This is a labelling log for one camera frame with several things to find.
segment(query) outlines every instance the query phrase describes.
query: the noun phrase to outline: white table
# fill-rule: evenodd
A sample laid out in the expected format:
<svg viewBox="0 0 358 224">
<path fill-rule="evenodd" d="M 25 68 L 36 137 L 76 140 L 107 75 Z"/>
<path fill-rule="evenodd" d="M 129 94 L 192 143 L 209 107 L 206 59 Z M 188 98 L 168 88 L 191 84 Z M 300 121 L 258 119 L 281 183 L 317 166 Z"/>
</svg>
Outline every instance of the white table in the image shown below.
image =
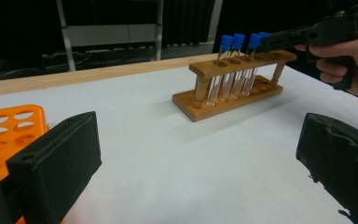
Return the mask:
<svg viewBox="0 0 358 224">
<path fill-rule="evenodd" d="M 51 127 L 96 111 L 103 165 L 67 224 L 351 223 L 296 146 L 307 112 L 358 129 L 358 98 L 285 67 L 280 95 L 192 122 L 171 99 L 194 83 L 181 67 L 3 94 L 0 108 L 41 105 Z"/>
</svg>

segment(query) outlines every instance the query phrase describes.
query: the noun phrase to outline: test tube rack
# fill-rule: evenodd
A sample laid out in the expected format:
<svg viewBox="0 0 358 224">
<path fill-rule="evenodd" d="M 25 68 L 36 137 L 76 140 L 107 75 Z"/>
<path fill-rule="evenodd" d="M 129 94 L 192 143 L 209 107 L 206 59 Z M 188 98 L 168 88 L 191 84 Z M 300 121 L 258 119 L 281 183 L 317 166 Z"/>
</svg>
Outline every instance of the test tube rack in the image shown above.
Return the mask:
<svg viewBox="0 0 358 224">
<path fill-rule="evenodd" d="M 283 68 L 287 62 L 296 60 L 297 56 L 294 53 L 280 49 L 268 53 L 259 52 L 253 59 L 245 56 L 237 56 L 236 58 L 237 60 L 235 58 L 228 59 L 226 66 L 219 66 L 217 60 L 191 63 L 188 68 L 197 75 L 195 90 L 174 94 L 172 102 L 189 119 L 197 122 L 278 95 L 283 90 L 283 87 L 278 85 Z M 235 60 L 238 63 L 230 63 L 230 60 Z M 216 100 L 214 106 L 206 104 L 209 85 L 213 77 L 271 64 L 276 64 L 272 79 L 269 80 L 257 75 L 249 95 L 240 95 L 239 98 L 229 99 L 226 102 Z"/>
</svg>

